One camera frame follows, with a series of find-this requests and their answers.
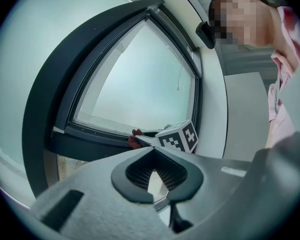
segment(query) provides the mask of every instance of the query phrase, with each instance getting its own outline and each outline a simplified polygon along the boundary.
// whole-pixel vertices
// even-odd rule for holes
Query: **person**
[[[265,147],[292,135],[295,128],[278,99],[278,93],[294,76],[300,64],[300,20],[288,6],[267,0],[211,0],[209,25],[216,39],[234,40],[239,46],[272,45],[277,80],[268,91],[269,133]]]

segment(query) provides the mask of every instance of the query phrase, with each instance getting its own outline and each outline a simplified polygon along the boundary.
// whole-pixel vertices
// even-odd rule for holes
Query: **hair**
[[[275,4],[267,1],[267,0],[260,0],[261,2],[263,2],[264,4],[273,7],[273,8],[277,8],[278,6],[276,6]],[[220,0],[211,0],[210,5],[209,5],[209,10],[208,10],[208,18],[209,18],[209,24],[211,29],[213,30],[213,32],[216,34],[221,34],[219,38],[221,39],[226,39],[226,34],[227,34],[227,30],[225,26],[222,26],[221,24],[221,15],[220,13],[216,13],[216,11],[220,12]]]

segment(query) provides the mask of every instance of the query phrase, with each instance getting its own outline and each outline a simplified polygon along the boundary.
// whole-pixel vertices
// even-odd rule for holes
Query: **hand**
[[[145,135],[145,134],[140,129],[138,129],[138,130],[133,129],[132,130],[132,135],[129,136],[129,139],[128,139],[128,145],[131,148],[133,148],[134,150],[142,148],[142,146],[137,141],[136,135]]]

